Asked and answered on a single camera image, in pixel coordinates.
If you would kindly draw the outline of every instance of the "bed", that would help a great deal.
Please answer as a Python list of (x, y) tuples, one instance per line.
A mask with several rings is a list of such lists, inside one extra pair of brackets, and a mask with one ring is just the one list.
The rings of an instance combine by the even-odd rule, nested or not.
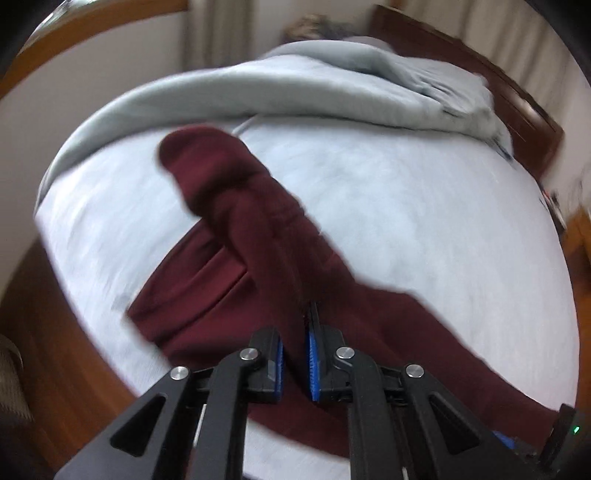
[[(446, 61), (486, 78), (495, 112), (511, 133), (514, 160), (506, 146), (474, 135), (392, 128), (363, 119), (259, 114), (210, 122), (240, 136), (298, 196), (358, 278), (413, 292), (477, 355), (535, 400), (551, 408), (573, 403), (578, 373), (574, 303), (537, 184), (554, 158), (562, 130), (498, 68), (458, 40), (386, 7), (374, 10), (369, 34), (401, 56)], [(90, 390), (104, 404), (114, 402), (94, 421), (87, 438), (67, 439), (69, 447), (56, 457), (61, 460), (169, 368), (124, 312), (162, 257), (197, 220), (157, 167), (157, 145), (172, 129), (144, 128), (95, 148), (84, 162), (60, 170), (41, 189), (36, 216), (41, 238), (59, 285), (93, 345), (71, 325), (64, 328), (78, 333), (58, 340), (66, 352), (80, 351), (81, 342), (90, 350), (80, 358), (69, 355), (78, 372), (72, 396), (93, 381), (91, 370), (80, 363), (86, 358), (104, 385), (100, 392)], [(278, 151), (289, 151), (287, 160)], [(319, 164), (313, 161), (318, 157), (339, 161)], [(333, 188), (322, 201), (328, 184)], [(138, 211), (143, 212), (141, 219), (133, 220)], [(144, 241), (149, 247), (135, 251), (134, 245)], [(39, 246), (34, 252), (42, 256)], [(30, 336), (27, 329), (11, 328), (16, 337)], [(23, 348), (25, 361), (39, 344), (58, 336), (53, 332), (29, 341)], [(38, 362), (35, 368), (42, 367)], [(71, 367), (62, 362), (56, 368)], [(39, 392), (34, 374), (34, 368), (25, 367), (29, 397)], [(63, 372), (58, 375), (63, 384)], [(32, 408), (36, 414), (43, 406), (33, 401)], [(45, 429), (47, 446), (54, 442), (47, 437), (59, 428), (48, 420), (45, 425), (39, 428)], [(37, 443), (42, 443), (41, 436)], [(286, 470), (293, 478), (348, 478), (345, 460), (312, 452), (251, 424), (245, 473), (287, 478)]]

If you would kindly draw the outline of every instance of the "wooden floor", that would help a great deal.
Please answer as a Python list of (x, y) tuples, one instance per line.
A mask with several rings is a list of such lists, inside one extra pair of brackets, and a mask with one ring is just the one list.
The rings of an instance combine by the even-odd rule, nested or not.
[(577, 408), (591, 414), (591, 221), (586, 212), (581, 210), (569, 220), (561, 243), (579, 322)]
[(25, 435), (53, 471), (134, 400), (78, 325), (39, 242), (0, 304), (0, 332), (24, 361), (22, 385), (36, 420)]

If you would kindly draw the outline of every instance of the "folded blanket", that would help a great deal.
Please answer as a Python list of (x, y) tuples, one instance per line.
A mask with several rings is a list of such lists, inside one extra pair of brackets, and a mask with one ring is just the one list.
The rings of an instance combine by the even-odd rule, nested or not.
[(483, 78), (371, 45), (303, 41), (259, 60), (170, 76), (115, 99), (64, 143), (43, 177), (36, 207), (61, 173), (110, 142), (151, 128), (256, 114), (459, 132), (489, 142), (504, 156), (512, 151)]
[(347, 456), (343, 406), (318, 407), (304, 393), (303, 311), (316, 301), (322, 322), (377, 363), (419, 363), (491, 429), (544, 443), (556, 412), (491, 371), (416, 299), (357, 283), (240, 140), (211, 127), (183, 128), (162, 141), (160, 160), (203, 221), (167, 255), (128, 314), (173, 365), (212, 366), (274, 325), (285, 347), (285, 394), (277, 406), (252, 406), (251, 418)]

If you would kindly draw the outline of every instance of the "wooden bed frame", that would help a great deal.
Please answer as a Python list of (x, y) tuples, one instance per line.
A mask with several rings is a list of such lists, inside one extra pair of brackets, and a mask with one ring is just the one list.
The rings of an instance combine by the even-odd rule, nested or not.
[[(541, 178), (563, 131), (499, 68), (459, 40), (386, 7), (375, 8), (369, 33), (401, 55), (448, 61), (485, 76), (496, 111), (511, 130), (516, 159)], [(39, 241), (0, 304), (0, 331), (24, 359), (21, 380), (35, 423), (23, 434), (56, 471), (134, 396), (78, 325)]]
[(515, 159), (538, 181), (552, 165), (564, 131), (486, 57), (457, 38), (381, 5), (375, 7), (368, 34), (386, 41), (399, 55), (446, 61), (482, 75), (494, 96), (496, 114), (511, 132)]

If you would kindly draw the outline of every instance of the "metal screw cap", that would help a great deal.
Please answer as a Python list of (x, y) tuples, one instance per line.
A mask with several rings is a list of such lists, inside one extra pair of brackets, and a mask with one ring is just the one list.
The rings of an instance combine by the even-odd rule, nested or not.
[(353, 350), (350, 346), (342, 346), (336, 349), (336, 356), (343, 360), (353, 358), (354, 354), (355, 350)]
[(189, 376), (189, 369), (187, 367), (174, 367), (170, 371), (170, 378), (173, 380), (182, 380)]
[(243, 360), (254, 360), (258, 356), (258, 350), (256, 348), (245, 348), (240, 352), (240, 358)]
[(407, 366), (407, 375), (411, 378), (421, 378), (425, 374), (425, 369), (421, 365), (412, 364)]

